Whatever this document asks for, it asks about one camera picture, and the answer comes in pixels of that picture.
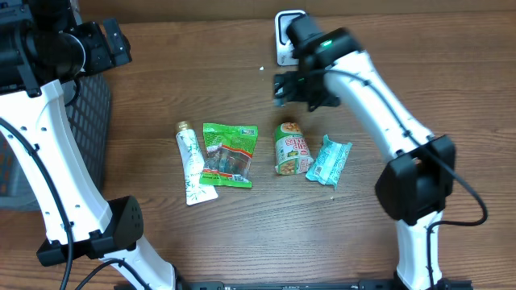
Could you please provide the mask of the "green instant noodle cup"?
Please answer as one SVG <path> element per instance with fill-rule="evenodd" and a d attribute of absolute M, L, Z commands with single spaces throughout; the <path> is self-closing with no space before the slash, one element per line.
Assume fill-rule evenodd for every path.
<path fill-rule="evenodd" d="M 295 175 L 307 172 L 314 159 L 299 125 L 284 122 L 275 131 L 276 173 Z"/>

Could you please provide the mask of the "teal tissue pack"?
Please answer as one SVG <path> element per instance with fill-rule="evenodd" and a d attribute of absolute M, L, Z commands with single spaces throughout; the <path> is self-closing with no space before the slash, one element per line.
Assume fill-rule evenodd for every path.
<path fill-rule="evenodd" d="M 352 149 L 352 143 L 337 143 L 323 136 L 322 147 L 308 172 L 306 179 L 337 189 L 339 178 Z"/>

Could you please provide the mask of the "green snack bag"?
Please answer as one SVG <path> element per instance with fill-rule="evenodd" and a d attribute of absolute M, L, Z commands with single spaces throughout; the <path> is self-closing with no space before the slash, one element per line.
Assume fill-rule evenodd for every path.
<path fill-rule="evenodd" d="M 257 126 L 203 124 L 206 160 L 200 182 L 249 189 L 249 170 L 258 138 Z"/>

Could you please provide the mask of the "white tube with gold cap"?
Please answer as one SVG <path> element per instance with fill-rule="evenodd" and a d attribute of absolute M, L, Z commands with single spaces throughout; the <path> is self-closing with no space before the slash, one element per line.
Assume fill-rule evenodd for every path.
<path fill-rule="evenodd" d="M 200 183 L 205 161 L 195 131 L 187 121 L 179 122 L 176 129 L 185 178 L 186 204 L 197 205 L 217 199 L 218 193 L 213 185 Z"/>

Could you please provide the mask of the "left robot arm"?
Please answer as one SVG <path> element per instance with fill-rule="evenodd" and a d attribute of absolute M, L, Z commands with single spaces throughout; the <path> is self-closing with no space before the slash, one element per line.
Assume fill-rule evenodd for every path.
<path fill-rule="evenodd" d="M 69 1 L 2 2 L 1 131 L 44 218 L 42 265 L 71 267 L 87 256 L 135 289 L 183 289 L 144 237 L 138 201 L 98 191 L 65 111 L 64 83 L 130 63 L 130 50 L 115 19 L 83 23 Z"/>

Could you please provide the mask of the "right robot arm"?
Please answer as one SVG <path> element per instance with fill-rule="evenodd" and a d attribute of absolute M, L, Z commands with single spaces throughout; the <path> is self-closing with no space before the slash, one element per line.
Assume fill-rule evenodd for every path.
<path fill-rule="evenodd" d="M 278 65 L 296 66 L 275 75 L 276 105 L 305 102 L 313 111 L 345 104 L 384 158 L 375 193 L 396 225 L 392 287 L 451 288 L 439 268 L 438 243 L 455 179 L 454 143 L 435 136 L 399 102 L 348 29 L 326 33 L 305 11 L 284 10 L 275 17 L 275 33 Z"/>

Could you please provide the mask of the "white barcode scanner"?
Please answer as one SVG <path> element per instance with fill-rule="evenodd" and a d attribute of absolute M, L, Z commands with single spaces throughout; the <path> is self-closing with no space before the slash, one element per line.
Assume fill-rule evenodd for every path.
<path fill-rule="evenodd" d="M 276 14 L 274 23 L 277 64 L 279 66 L 295 66 L 298 64 L 298 60 L 293 58 L 293 45 L 286 34 L 286 29 L 295 18 L 305 14 L 304 10 L 283 10 Z"/>

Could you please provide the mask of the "gray plastic shopping basket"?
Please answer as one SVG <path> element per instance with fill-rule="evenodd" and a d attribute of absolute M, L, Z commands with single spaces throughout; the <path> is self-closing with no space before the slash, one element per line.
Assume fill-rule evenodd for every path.
<path fill-rule="evenodd" d="M 111 92 L 102 74 L 82 77 L 77 85 L 63 84 L 65 112 L 81 157 L 97 189 L 102 189 L 106 143 L 111 115 Z M 1 208 L 38 211 L 39 204 L 5 136 L 1 137 Z"/>

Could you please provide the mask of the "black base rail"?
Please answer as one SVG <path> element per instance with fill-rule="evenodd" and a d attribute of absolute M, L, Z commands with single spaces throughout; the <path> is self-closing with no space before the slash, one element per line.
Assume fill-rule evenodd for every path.
<path fill-rule="evenodd" d="M 443 279 L 436 285 L 443 290 L 473 290 L 470 280 Z M 112 289 L 136 289 L 130 284 L 118 284 Z M 343 284 L 224 284 L 222 282 L 179 283 L 176 289 L 187 290 L 391 290 L 404 289 L 401 282 L 391 280 L 361 280 L 355 283 Z"/>

